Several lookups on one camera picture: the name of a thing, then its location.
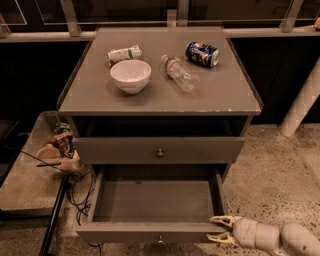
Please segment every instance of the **soda can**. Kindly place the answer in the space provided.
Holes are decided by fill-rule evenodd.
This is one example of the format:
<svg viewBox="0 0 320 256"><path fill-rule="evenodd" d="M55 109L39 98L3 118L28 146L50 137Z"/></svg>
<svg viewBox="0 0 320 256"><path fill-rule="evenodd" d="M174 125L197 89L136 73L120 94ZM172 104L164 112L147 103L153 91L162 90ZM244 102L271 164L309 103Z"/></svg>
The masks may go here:
<svg viewBox="0 0 320 256"><path fill-rule="evenodd" d="M186 56L190 61L212 68L218 64L219 50L211 45L191 42L187 45Z"/></svg>
<svg viewBox="0 0 320 256"><path fill-rule="evenodd" d="M130 48L111 50L108 52L109 65L123 61L123 60L140 60L142 56L142 50L138 45Z"/></svg>

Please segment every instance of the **white pole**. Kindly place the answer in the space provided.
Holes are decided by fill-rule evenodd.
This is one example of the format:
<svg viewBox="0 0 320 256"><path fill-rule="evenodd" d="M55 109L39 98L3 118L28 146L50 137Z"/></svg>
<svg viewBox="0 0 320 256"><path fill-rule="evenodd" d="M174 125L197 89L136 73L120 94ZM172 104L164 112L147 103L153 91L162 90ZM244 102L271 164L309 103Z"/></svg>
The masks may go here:
<svg viewBox="0 0 320 256"><path fill-rule="evenodd" d="M292 136L320 95L320 58L279 126L281 133Z"/></svg>

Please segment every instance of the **plastic bottle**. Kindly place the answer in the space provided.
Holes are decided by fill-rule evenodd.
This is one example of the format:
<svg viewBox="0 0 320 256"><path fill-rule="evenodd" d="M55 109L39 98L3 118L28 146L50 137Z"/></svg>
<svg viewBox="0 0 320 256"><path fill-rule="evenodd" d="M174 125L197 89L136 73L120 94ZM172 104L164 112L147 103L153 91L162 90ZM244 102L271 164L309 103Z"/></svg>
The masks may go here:
<svg viewBox="0 0 320 256"><path fill-rule="evenodd" d="M183 91L190 93L198 88L200 82L198 76L191 73L180 59L168 55L163 55L161 59L166 73Z"/></svg>

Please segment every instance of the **concrete floor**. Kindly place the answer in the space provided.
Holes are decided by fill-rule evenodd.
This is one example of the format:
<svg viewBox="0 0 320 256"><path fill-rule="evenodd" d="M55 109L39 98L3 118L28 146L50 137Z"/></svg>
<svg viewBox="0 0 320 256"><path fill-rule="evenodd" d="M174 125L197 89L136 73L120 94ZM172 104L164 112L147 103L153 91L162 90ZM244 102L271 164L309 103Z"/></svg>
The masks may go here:
<svg viewBox="0 0 320 256"><path fill-rule="evenodd" d="M304 124L291 138L275 125L250 126L246 143L224 182L230 215L253 218L279 228L300 223L320 238L320 124ZM50 252L62 255L99 255L78 238L66 208L59 219ZM0 222L0 255L38 255L47 222ZM225 256L267 255L239 246L219 244L105 244L107 256Z"/></svg>

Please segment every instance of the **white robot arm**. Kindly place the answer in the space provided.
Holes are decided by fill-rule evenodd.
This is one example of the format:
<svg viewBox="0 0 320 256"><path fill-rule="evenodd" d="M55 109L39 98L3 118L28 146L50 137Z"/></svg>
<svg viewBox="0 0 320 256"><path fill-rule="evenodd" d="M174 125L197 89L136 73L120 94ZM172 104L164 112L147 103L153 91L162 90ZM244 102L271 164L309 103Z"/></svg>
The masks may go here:
<svg viewBox="0 0 320 256"><path fill-rule="evenodd" d="M231 228L232 232L208 234L218 243L238 244L242 248L257 249L271 256L320 256L320 241L305 227L296 223L277 227L255 220L234 216L215 216L210 222Z"/></svg>

